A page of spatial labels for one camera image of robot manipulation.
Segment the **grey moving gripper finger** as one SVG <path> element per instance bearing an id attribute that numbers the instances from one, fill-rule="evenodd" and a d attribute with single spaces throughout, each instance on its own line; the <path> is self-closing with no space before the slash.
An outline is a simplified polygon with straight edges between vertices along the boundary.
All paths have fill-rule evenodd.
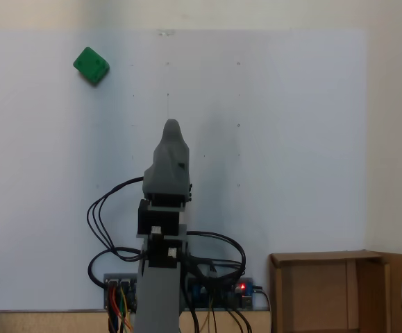
<path id="1" fill-rule="evenodd" d="M 190 150 L 179 122 L 168 119 L 153 152 L 152 165 L 144 172 L 144 194 L 189 194 Z"/>

